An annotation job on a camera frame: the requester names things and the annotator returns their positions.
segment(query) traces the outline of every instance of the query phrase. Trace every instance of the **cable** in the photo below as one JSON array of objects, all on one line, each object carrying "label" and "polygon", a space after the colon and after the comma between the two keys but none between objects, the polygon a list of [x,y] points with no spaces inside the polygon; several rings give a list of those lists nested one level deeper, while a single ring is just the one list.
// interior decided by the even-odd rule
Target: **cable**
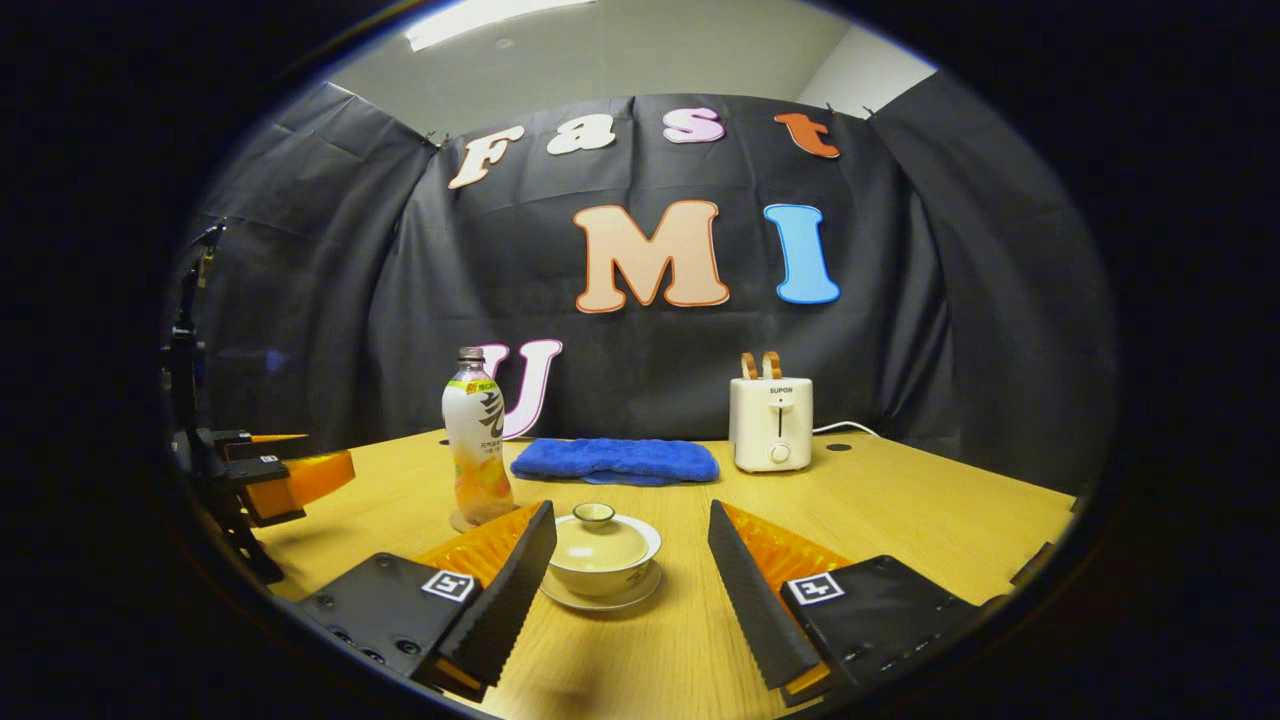
[{"label": "cable", "polygon": [[844,420],[841,423],[832,423],[832,424],[826,425],[823,428],[814,428],[813,432],[817,434],[817,433],[822,433],[822,432],[826,432],[826,430],[833,430],[833,429],[836,429],[836,428],[838,428],[841,425],[850,425],[850,427],[858,428],[860,430],[865,430],[865,432],[868,432],[868,433],[870,433],[870,434],[873,434],[876,437],[879,437],[879,433],[877,433],[876,430],[868,428],[867,425],[855,423],[852,420]]}]

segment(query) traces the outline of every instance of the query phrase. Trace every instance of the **plastic bottle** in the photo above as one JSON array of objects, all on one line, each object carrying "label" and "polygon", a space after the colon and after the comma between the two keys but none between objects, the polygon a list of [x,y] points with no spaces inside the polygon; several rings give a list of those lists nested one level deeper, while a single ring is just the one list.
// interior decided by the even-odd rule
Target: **plastic bottle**
[{"label": "plastic bottle", "polygon": [[458,511],[451,519],[463,530],[516,507],[502,461],[502,389],[484,372],[479,347],[458,351],[458,372],[440,398],[444,429],[453,452],[453,492]]}]

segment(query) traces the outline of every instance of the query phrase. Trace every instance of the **white toaster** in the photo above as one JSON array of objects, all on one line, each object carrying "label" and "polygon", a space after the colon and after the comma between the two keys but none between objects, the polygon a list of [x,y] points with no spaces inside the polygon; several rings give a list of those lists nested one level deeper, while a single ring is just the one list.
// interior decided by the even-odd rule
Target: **white toaster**
[{"label": "white toaster", "polygon": [[728,383],[728,447],[748,473],[799,470],[813,451],[813,380],[733,378]]}]

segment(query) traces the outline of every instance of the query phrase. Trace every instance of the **white wall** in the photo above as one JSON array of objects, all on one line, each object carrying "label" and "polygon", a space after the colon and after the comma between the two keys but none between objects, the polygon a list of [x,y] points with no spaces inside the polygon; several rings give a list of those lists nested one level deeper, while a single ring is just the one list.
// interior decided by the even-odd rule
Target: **white wall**
[{"label": "white wall", "polygon": [[[795,100],[847,31],[849,20],[801,0],[600,0],[419,53],[390,33],[334,68],[332,81],[421,133],[436,131],[439,142],[596,97]],[[511,45],[498,47],[499,38]]]},{"label": "white wall", "polygon": [[818,68],[797,102],[865,118],[937,68],[879,35],[854,24]]}]

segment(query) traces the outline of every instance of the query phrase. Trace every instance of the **blue towel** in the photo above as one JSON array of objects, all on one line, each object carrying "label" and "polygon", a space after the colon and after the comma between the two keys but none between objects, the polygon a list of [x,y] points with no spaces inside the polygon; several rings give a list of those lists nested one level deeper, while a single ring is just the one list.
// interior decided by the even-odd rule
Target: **blue towel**
[{"label": "blue towel", "polygon": [[667,486],[719,477],[700,445],[678,439],[538,438],[511,464],[517,478],[582,478],[593,484]]}]

